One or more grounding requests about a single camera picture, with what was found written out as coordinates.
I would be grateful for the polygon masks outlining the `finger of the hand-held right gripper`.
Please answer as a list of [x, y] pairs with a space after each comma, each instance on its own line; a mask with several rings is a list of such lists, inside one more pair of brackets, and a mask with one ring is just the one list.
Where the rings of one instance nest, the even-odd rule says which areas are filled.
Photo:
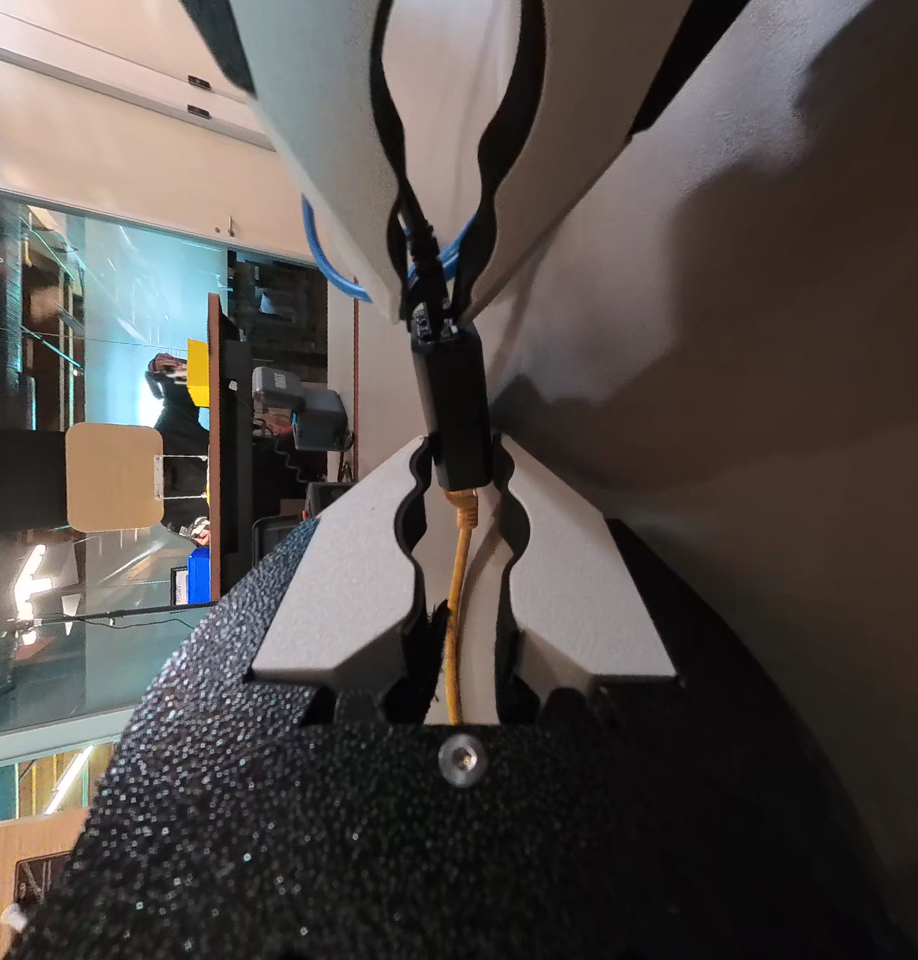
[[624, 149], [686, 1], [522, 2], [513, 75], [478, 149], [481, 196], [460, 246], [470, 323]]
[[407, 240], [430, 231], [406, 166], [383, 52], [393, 2], [230, 3], [274, 147], [342, 258], [393, 321], [415, 307]]

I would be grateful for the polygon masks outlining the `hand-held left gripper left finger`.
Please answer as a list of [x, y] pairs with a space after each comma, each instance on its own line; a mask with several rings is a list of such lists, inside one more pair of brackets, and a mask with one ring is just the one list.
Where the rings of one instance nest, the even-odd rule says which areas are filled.
[[441, 628], [415, 557], [431, 473], [430, 440], [415, 438], [318, 514], [252, 662], [256, 680], [378, 694], [436, 681]]

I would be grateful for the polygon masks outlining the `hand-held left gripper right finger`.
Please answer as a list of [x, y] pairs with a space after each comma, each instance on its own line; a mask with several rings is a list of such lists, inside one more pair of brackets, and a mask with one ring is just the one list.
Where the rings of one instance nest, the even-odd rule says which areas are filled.
[[677, 670], [602, 513], [511, 438], [494, 448], [502, 574], [496, 668], [533, 695]]

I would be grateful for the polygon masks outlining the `black ethernet port adapter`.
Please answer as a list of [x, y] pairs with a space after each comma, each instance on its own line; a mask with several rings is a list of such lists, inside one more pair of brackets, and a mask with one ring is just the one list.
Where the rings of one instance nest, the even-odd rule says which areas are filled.
[[458, 492], [489, 486], [492, 440], [477, 331], [459, 328], [437, 342], [411, 335], [410, 348], [440, 487]]

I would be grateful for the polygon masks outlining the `black power station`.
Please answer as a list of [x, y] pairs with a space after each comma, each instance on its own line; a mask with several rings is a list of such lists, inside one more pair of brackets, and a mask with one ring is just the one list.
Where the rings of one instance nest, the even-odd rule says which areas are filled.
[[354, 481], [310, 481], [306, 485], [302, 519], [308, 521], [318, 517], [355, 485]]

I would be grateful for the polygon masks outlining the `white door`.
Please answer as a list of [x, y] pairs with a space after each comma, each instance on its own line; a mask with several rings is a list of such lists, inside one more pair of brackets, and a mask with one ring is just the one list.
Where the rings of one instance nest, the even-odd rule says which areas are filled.
[[240, 102], [178, 1], [0, 1], [0, 14]]
[[272, 180], [271, 150], [184, 119], [0, 60], [0, 182], [43, 193], [59, 184], [137, 182], [141, 176]]

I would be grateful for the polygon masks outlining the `grey battery charger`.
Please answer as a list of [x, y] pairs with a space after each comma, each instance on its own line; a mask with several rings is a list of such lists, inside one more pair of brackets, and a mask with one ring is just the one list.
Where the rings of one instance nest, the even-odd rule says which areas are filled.
[[266, 424], [291, 433], [297, 450], [339, 453], [352, 446], [345, 405], [334, 390], [308, 386], [290, 370], [258, 366], [251, 394]]

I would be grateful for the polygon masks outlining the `tan rounded board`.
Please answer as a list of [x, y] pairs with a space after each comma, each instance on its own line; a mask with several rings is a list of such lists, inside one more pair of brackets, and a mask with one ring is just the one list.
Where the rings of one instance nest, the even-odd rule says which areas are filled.
[[92, 534], [160, 523], [162, 460], [162, 437], [152, 427], [73, 424], [65, 432], [68, 524]]

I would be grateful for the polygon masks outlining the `black flat panel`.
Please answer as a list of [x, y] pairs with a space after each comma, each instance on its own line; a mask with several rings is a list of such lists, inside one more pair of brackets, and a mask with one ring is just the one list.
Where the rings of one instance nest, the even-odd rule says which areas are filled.
[[66, 523], [65, 434], [0, 428], [0, 534]]

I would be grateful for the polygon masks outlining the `wooden board with black tag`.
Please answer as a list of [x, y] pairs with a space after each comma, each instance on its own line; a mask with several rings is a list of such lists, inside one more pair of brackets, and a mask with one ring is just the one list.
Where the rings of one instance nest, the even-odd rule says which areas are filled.
[[[71, 850], [86, 816], [80, 809], [0, 822], [0, 916], [12, 902], [16, 864]], [[12, 937], [13, 931], [0, 924], [0, 958]]]

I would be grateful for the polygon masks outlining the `wooden desk with black frame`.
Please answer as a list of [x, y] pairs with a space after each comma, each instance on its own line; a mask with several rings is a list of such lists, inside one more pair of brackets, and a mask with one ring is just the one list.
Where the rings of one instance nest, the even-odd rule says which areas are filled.
[[252, 566], [251, 351], [208, 295], [210, 593], [216, 602]]

